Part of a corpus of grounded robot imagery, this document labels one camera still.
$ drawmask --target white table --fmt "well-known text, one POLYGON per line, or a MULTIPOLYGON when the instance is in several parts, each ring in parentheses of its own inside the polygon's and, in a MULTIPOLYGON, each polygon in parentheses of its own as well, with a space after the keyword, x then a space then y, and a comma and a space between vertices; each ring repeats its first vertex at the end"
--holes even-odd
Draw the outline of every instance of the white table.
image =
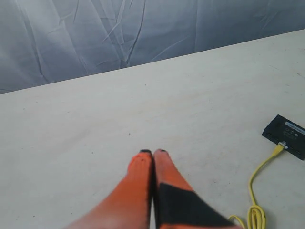
MULTIPOLYGON (((206 202, 245 217, 277 114, 305 126, 305 30, 2 94, 0 227, 62 228, 143 148, 167 149, 206 202)), ((282 154, 254 191, 269 229, 304 227, 304 161, 282 154)))

